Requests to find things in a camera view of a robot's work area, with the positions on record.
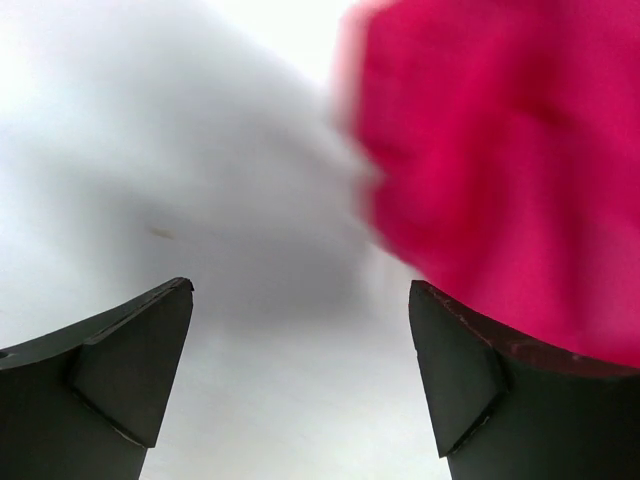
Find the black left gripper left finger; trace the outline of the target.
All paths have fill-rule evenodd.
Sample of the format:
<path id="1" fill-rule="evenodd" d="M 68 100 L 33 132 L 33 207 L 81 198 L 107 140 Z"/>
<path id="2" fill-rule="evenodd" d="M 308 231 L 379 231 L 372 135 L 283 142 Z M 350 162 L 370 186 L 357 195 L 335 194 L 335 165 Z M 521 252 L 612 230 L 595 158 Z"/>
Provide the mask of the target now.
<path id="1" fill-rule="evenodd" d="M 159 437 L 193 291 L 174 278 L 2 349 L 2 479 L 139 478 Z"/>

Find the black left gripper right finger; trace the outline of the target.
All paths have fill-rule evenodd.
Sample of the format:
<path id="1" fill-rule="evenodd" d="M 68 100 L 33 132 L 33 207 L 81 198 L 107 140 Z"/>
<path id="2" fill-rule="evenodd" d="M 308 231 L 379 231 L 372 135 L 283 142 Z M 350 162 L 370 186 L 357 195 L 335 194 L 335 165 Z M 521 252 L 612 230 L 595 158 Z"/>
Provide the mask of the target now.
<path id="1" fill-rule="evenodd" d="M 456 480 L 632 480 L 639 372 L 541 342 L 413 281 L 437 451 Z"/>

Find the red t shirt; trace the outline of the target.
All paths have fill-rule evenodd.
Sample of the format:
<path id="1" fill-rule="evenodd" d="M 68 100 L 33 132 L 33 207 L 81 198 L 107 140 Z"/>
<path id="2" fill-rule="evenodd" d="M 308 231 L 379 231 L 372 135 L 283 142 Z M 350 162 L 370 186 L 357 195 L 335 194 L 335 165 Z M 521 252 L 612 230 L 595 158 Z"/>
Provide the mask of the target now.
<path id="1" fill-rule="evenodd" d="M 639 5 L 360 1 L 349 131 L 386 248 L 549 344 L 639 363 Z"/>

